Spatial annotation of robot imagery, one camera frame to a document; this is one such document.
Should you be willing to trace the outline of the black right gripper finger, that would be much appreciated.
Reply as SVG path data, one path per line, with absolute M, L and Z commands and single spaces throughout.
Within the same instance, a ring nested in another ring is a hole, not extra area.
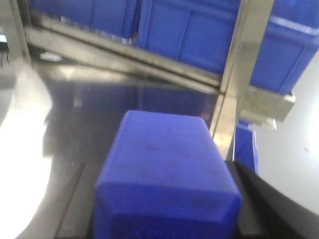
M 237 239 L 317 239 L 319 217 L 291 200 L 240 161 L 226 165 L 243 197 Z

